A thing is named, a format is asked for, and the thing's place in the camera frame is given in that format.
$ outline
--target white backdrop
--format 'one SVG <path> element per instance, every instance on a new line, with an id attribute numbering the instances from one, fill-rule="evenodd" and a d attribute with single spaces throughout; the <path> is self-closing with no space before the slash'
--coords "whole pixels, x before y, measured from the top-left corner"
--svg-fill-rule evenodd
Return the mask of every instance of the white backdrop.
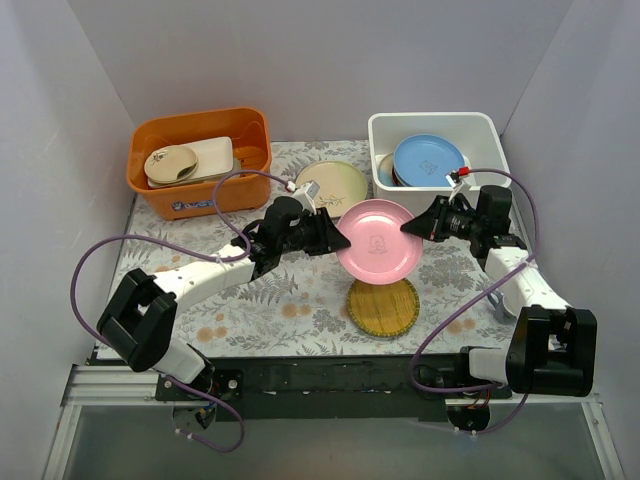
<path id="1" fill-rule="evenodd" d="M 638 45 L 638 2 L 576 0 L 503 138 L 538 203 L 545 275 L 598 318 L 597 388 L 628 478 L 640 472 Z"/>
<path id="2" fill-rule="evenodd" d="M 91 338 L 69 307 L 86 248 L 122 232 L 132 123 L 64 0 L 0 0 L 0 478 L 40 478 L 72 362 Z M 90 262 L 95 323 L 117 247 Z"/>
<path id="3" fill-rule="evenodd" d="M 134 123 L 247 104 L 277 140 L 481 111 L 502 132 L 571 0 L 69 0 Z"/>

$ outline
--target pink plate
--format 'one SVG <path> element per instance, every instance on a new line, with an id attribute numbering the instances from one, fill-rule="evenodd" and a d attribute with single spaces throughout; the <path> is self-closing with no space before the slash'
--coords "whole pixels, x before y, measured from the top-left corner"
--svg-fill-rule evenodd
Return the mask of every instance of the pink plate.
<path id="1" fill-rule="evenodd" d="M 354 205 L 338 222 L 338 230 L 351 241 L 351 248 L 337 253 L 338 260 L 365 283 L 387 285 L 402 280 L 422 256 L 422 239 L 400 231 L 400 225 L 412 218 L 409 210 L 388 200 Z"/>

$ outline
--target gray floor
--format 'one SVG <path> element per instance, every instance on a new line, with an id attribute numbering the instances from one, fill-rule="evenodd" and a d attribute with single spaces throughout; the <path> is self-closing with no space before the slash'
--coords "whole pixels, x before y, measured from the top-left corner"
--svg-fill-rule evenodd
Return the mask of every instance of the gray floor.
<path id="1" fill-rule="evenodd" d="M 494 406 L 496 417 L 511 406 Z M 214 424 L 230 443 L 237 425 Z M 247 422 L 221 455 L 173 432 L 165 407 L 85 407 L 67 479 L 603 478 L 580 404 L 527 405 L 506 428 L 471 439 L 409 419 Z"/>

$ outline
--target green plate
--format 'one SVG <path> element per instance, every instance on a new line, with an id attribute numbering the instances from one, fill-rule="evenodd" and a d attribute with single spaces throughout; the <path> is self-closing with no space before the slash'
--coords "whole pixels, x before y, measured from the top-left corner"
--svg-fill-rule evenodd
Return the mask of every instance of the green plate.
<path id="1" fill-rule="evenodd" d="M 367 179 L 349 163 L 325 160 L 309 165 L 300 172 L 297 185 L 315 181 L 320 190 L 316 194 L 316 207 L 326 207 L 332 218 L 344 213 L 367 198 Z"/>

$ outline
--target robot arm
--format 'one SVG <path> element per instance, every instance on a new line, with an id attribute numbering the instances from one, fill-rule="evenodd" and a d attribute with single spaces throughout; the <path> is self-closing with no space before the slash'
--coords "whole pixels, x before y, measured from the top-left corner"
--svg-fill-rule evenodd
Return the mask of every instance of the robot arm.
<path id="1" fill-rule="evenodd" d="M 217 292 L 261 277 L 287 252 L 323 255 L 350 247 L 327 210 L 315 208 L 317 191 L 311 182 L 290 197 L 276 198 L 264 219 L 243 230 L 251 249 L 242 260 L 194 262 L 155 275 L 140 269 L 127 273 L 98 321 L 98 332 L 134 372 L 154 369 L 208 391 L 213 367 L 191 345 L 171 336 L 175 318 Z M 244 245 L 236 238 L 213 258 L 241 255 Z"/>
<path id="2" fill-rule="evenodd" d="M 485 273 L 495 281 L 527 258 L 524 242 L 509 233 L 511 191 L 494 185 L 480 189 L 476 208 L 463 195 L 438 196 L 422 215 L 401 229 L 433 242 L 451 235 L 468 240 Z M 572 308 L 529 263 L 502 286 L 504 308 L 517 317 L 508 348 L 464 347 L 458 378 L 490 380 L 518 393 L 585 396 L 591 391 L 596 319 Z M 550 341 L 555 337 L 555 348 Z"/>

